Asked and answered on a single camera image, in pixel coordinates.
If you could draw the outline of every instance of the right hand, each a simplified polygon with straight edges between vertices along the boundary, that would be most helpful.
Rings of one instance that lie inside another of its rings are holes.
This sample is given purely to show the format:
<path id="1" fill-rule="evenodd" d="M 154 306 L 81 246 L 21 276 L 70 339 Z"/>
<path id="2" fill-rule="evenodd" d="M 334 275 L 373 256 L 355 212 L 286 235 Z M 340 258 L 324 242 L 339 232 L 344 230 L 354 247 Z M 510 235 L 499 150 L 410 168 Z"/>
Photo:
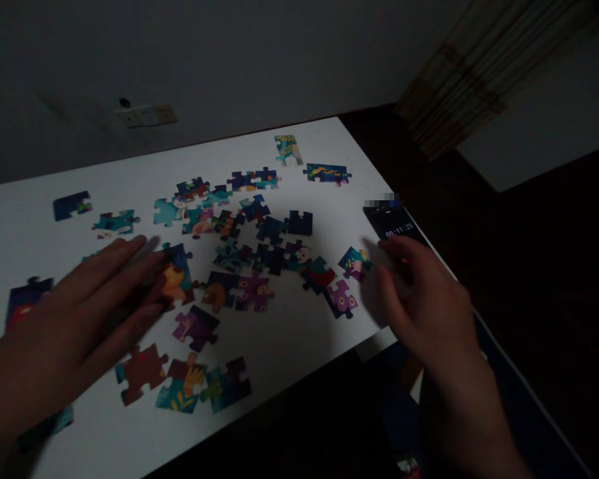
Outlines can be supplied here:
<path id="1" fill-rule="evenodd" d="M 433 251 L 414 239 L 391 236 L 378 246 L 394 260 L 410 265 L 413 294 L 400 297 L 391 272 L 377 268 L 377 288 L 395 336 L 422 362 L 438 383 L 453 380 L 461 365 L 483 361 L 468 291 L 446 270 Z"/>

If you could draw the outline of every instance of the puzzle piece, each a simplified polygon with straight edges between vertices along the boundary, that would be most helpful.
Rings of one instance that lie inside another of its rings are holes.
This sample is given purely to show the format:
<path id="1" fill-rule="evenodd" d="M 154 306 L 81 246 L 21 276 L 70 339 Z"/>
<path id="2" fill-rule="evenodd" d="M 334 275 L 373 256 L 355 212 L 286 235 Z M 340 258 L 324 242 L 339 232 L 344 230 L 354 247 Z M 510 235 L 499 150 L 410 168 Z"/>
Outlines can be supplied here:
<path id="1" fill-rule="evenodd" d="M 9 292 L 9 306 L 5 331 L 22 321 L 34 306 L 53 288 L 53 278 L 40 281 L 38 276 L 30 277 L 27 284 L 13 288 Z"/>
<path id="2" fill-rule="evenodd" d="M 195 300 L 193 289 L 198 286 L 197 281 L 191 280 L 191 272 L 188 269 L 187 259 L 193 258 L 193 253 L 185 253 L 182 243 L 171 246 L 170 243 L 162 245 L 164 249 L 164 260 L 162 265 L 166 266 L 162 274 L 166 283 L 162 286 L 165 296 L 171 298 L 171 304 L 167 311 L 175 308 L 174 301 L 182 300 L 182 304 L 188 304 Z"/>
<path id="3" fill-rule="evenodd" d="M 284 250 L 277 246 L 272 246 L 269 249 L 268 245 L 258 244 L 258 252 L 253 255 L 253 269 L 263 272 L 264 268 L 268 268 L 268 272 L 272 275 L 279 276 L 284 265 Z"/>
<path id="4" fill-rule="evenodd" d="M 178 183 L 176 187 L 178 191 L 173 193 L 173 196 L 181 196 L 182 200 L 186 203 L 189 203 L 195 199 L 203 198 L 208 193 L 209 182 L 205 182 L 201 176 L 197 178 L 193 178 L 191 183 L 183 182 Z"/>
<path id="5" fill-rule="evenodd" d="M 232 172 L 231 175 L 233 178 L 226 180 L 226 184 L 231 185 L 233 191 L 255 191 L 256 187 L 253 184 L 256 177 L 255 173 L 246 172 L 243 175 L 242 172 Z"/>
<path id="6" fill-rule="evenodd" d="M 241 277 L 238 288 L 243 293 L 235 299 L 235 309 L 247 311 L 248 305 L 252 304 L 254 311 L 266 311 L 268 298 L 275 297 L 275 292 L 268 289 L 268 281 L 268 278 L 260 278 L 258 271 L 253 271 L 251 277 Z"/>
<path id="7" fill-rule="evenodd" d="M 275 170 L 268 170 L 268 166 L 264 166 L 260 171 L 255 172 L 256 183 L 258 190 L 265 190 L 269 186 L 269 190 L 275 190 L 278 187 L 278 182 L 282 181 L 282 177 L 278 176 Z"/>
<path id="8" fill-rule="evenodd" d="M 200 395 L 202 402 L 211 400 L 211 409 L 214 414 L 251 394 L 250 380 L 242 381 L 240 379 L 240 374 L 246 372 L 244 358 L 240 357 L 226 363 L 226 368 L 225 374 L 222 374 L 219 367 L 206 373 L 208 388 L 203 390 Z"/>
<path id="9" fill-rule="evenodd" d="M 212 304 L 214 313 L 219 313 L 222 306 L 232 307 L 235 296 L 231 290 L 237 287 L 239 280 L 237 275 L 211 271 L 208 281 L 200 284 L 200 288 L 204 289 L 202 302 Z"/>
<path id="10" fill-rule="evenodd" d="M 246 245 L 238 248 L 238 242 L 233 238 L 229 238 L 225 244 L 218 246 L 215 251 L 218 255 L 213 264 L 223 267 L 226 271 L 240 274 L 243 267 L 251 266 L 253 249 Z"/>
<path id="11" fill-rule="evenodd" d="M 197 208 L 186 211 L 186 220 L 188 223 L 182 225 L 182 234 L 193 233 L 194 240 L 199 240 L 203 233 L 213 232 L 213 208 L 203 208 L 202 205 L 198 205 Z"/>
<path id="12" fill-rule="evenodd" d="M 151 389 L 161 385 L 166 376 L 162 365 L 168 362 L 168 356 L 158 356 L 158 347 L 155 343 L 140 351 L 139 346 L 134 346 L 130 352 L 131 359 L 115 367 L 115 377 L 118 384 L 126 381 L 128 387 L 122 391 L 122 403 L 128 406 L 141 398 L 144 393 L 142 386 L 148 384 Z"/>
<path id="13" fill-rule="evenodd" d="M 301 234 L 310 236 L 313 234 L 313 214 L 304 212 L 300 215 L 297 210 L 291 210 L 290 218 L 284 218 L 284 222 L 288 225 L 289 234 Z"/>
<path id="14" fill-rule="evenodd" d="M 352 246 L 337 264 L 344 268 L 344 278 L 349 279 L 352 277 L 358 281 L 364 279 L 368 270 L 373 265 L 370 259 L 368 259 L 366 251 L 363 249 L 357 251 Z"/>
<path id="15" fill-rule="evenodd" d="M 337 277 L 335 272 L 326 266 L 326 260 L 318 256 L 308 263 L 308 267 L 301 273 L 306 283 L 302 286 L 305 290 L 312 289 L 315 294 L 325 291 L 326 287 Z"/>
<path id="16" fill-rule="evenodd" d="M 91 211 L 93 205 L 85 202 L 85 200 L 90 199 L 89 192 L 81 192 L 53 200 L 53 215 L 55 216 L 55 220 L 66 220 L 71 218 L 73 213 L 84 214 Z"/>
<path id="17" fill-rule="evenodd" d="M 134 218 L 133 213 L 135 210 L 122 210 L 117 216 L 113 213 L 103 213 L 100 215 L 100 221 L 94 223 L 91 229 L 98 232 L 99 240 L 106 240 L 114 234 L 131 234 L 133 223 L 140 222 L 140 218 Z"/>
<path id="18" fill-rule="evenodd" d="M 218 336 L 213 334 L 213 331 L 220 322 L 195 305 L 191 306 L 187 314 L 178 314 L 175 321 L 179 325 L 173 331 L 173 337 L 181 342 L 185 342 L 186 337 L 192 338 L 193 342 L 189 344 L 189 347 L 193 351 L 201 353 L 206 343 L 215 344 L 218 340 Z"/>
<path id="19" fill-rule="evenodd" d="M 348 319 L 353 317 L 352 309 L 355 309 L 358 304 L 357 300 L 353 296 L 348 296 L 348 284 L 343 279 L 340 279 L 335 283 L 337 289 L 333 289 L 332 286 L 327 286 L 326 291 L 323 292 L 326 302 L 333 311 L 335 318 L 339 318 L 342 315 L 346 315 Z"/>
<path id="20" fill-rule="evenodd" d="M 242 209 L 238 213 L 244 214 L 249 222 L 257 220 L 258 223 L 264 223 L 264 216 L 270 215 L 271 210 L 268 209 L 268 206 L 263 205 L 263 202 L 264 197 L 262 195 L 255 195 L 253 200 L 248 198 L 241 200 Z"/>
<path id="21" fill-rule="evenodd" d="M 318 163 L 307 163 L 306 169 L 302 170 L 309 181 L 315 181 L 319 178 L 321 182 L 334 182 L 337 186 L 341 186 L 342 183 L 348 183 L 348 178 L 352 177 L 347 172 L 345 166 L 337 165 L 323 165 Z"/>
<path id="22" fill-rule="evenodd" d="M 269 238 L 273 246 L 282 242 L 280 234 L 286 233 L 286 230 L 288 230 L 286 223 L 276 220 L 272 216 L 267 216 L 264 219 L 264 223 L 258 223 L 255 227 L 259 230 L 256 238 L 260 241 L 264 241 L 264 238 Z"/>
<path id="23" fill-rule="evenodd" d="M 215 190 L 209 192 L 204 199 L 202 199 L 202 206 L 204 208 L 211 208 L 215 203 L 218 206 L 228 205 L 230 201 L 229 196 L 233 196 L 233 192 L 226 191 L 226 185 L 219 185 L 215 187 Z"/>
<path id="24" fill-rule="evenodd" d="M 162 386 L 155 402 L 156 407 L 172 409 L 192 414 L 200 395 L 193 393 L 194 386 L 204 384 L 206 366 L 197 365 L 198 356 L 190 353 L 187 361 L 174 359 L 168 369 L 167 377 L 173 378 L 171 385 Z"/>
<path id="25" fill-rule="evenodd" d="M 302 245 L 300 239 L 295 243 L 287 243 L 285 251 L 282 269 L 301 273 L 312 261 L 311 249 L 308 246 Z"/>
<path id="26" fill-rule="evenodd" d="M 301 166 L 304 164 L 295 135 L 276 135 L 275 143 L 279 154 L 276 160 L 282 163 L 282 166 Z"/>
<path id="27" fill-rule="evenodd" d="M 153 213 L 153 224 L 164 223 L 165 227 L 170 228 L 174 221 L 186 219 L 186 203 L 180 196 L 171 198 L 171 201 L 167 201 L 166 198 L 155 200 L 153 206 L 158 211 Z"/>
<path id="28" fill-rule="evenodd" d="M 213 218 L 211 221 L 214 224 L 213 230 L 220 234 L 220 239 L 226 241 L 228 238 L 236 239 L 240 235 L 238 225 L 243 225 L 246 221 L 244 215 L 238 214 L 235 218 L 228 210 L 222 210 L 219 218 Z"/>

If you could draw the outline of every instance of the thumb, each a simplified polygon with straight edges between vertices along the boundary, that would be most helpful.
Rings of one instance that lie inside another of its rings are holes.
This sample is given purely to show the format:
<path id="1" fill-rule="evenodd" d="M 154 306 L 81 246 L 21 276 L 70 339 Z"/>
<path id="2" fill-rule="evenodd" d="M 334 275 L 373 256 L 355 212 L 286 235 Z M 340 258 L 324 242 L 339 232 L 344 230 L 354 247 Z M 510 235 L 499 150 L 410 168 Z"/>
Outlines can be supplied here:
<path id="1" fill-rule="evenodd" d="M 386 319 L 399 342 L 412 349 L 416 335 L 413 319 L 404 308 L 397 289 L 393 275 L 384 265 L 376 265 L 377 268 L 377 293 L 382 302 Z"/>

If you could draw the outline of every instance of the blue puzzle piece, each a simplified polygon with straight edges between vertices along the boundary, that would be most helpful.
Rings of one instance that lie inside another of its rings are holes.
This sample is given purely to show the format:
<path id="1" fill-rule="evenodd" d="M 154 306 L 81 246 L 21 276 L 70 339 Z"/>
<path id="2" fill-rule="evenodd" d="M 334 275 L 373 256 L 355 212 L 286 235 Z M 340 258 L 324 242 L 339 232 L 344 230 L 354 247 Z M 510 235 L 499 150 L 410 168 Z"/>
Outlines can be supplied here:
<path id="1" fill-rule="evenodd" d="M 264 223 L 258 223 L 255 227 L 259 230 L 256 238 L 260 241 L 264 241 L 264 238 L 269 238 L 273 246 L 282 242 L 280 235 L 286 233 L 286 230 L 288 230 L 286 223 L 276 220 L 272 216 L 267 216 Z"/>
<path id="2" fill-rule="evenodd" d="M 84 214 L 91 211 L 93 205 L 85 201 L 90 199 L 89 192 L 81 192 L 53 200 L 53 214 L 55 220 L 66 220 L 72 216 L 71 214 L 73 212 Z"/>
<path id="3" fill-rule="evenodd" d="M 284 218 L 284 222 L 288 225 L 289 234 L 301 234 L 310 236 L 313 234 L 313 214 L 304 212 L 300 215 L 299 211 L 290 212 L 290 218 Z"/>
<path id="4" fill-rule="evenodd" d="M 318 163 L 307 163 L 306 169 L 302 172 L 307 176 L 309 181 L 315 181 L 319 178 L 321 182 L 333 182 L 337 186 L 341 186 L 342 183 L 348 183 L 348 178 L 352 177 L 347 172 L 345 166 L 337 165 L 324 165 Z"/>

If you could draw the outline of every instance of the left hand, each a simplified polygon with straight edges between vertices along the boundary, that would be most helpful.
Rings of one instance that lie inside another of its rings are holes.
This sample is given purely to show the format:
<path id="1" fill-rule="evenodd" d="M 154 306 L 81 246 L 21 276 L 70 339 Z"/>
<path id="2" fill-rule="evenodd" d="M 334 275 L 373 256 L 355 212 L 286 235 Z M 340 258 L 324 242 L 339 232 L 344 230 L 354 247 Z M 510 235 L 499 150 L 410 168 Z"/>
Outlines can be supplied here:
<path id="1" fill-rule="evenodd" d="M 122 269 L 145 243 L 144 236 L 116 239 L 0 338 L 0 446 L 74 401 L 157 320 L 163 281 L 126 321 L 110 334 L 106 330 L 110 314 L 164 257 L 160 251 Z"/>

